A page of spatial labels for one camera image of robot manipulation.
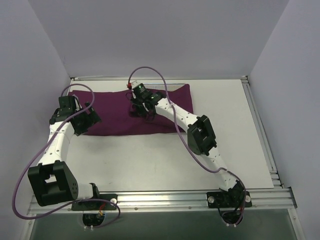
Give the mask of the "purple cloth wrap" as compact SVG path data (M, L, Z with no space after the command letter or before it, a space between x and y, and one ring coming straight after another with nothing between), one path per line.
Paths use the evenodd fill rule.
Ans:
M174 123L169 119L156 115L154 119L136 117L131 114L132 105L126 94L129 90L118 92L95 92L93 109L101 118L101 122L88 128L87 136L130 136L176 133ZM181 108L194 113L191 90L189 84L174 91L169 91L171 101ZM73 90L69 96L75 95L82 107L92 101L89 91Z

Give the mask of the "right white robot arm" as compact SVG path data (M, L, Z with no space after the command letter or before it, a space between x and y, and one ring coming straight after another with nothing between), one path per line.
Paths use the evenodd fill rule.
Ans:
M159 115L172 121L177 134L191 157L208 173L217 176L217 184L222 193L223 203L234 206L240 201L238 188L244 194L247 189L241 179L228 170L216 141L216 135L210 119L206 115L195 115L176 103L165 93L152 92L139 81L127 84L139 115Z

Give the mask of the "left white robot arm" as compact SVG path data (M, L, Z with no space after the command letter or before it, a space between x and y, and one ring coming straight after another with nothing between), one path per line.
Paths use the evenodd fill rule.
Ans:
M90 102L81 106L76 96L61 96L59 107L49 120L48 145L36 166L27 171L37 203L41 206L82 200L90 210L100 206L101 197L95 183L78 183L67 166L72 137L80 136L101 121Z

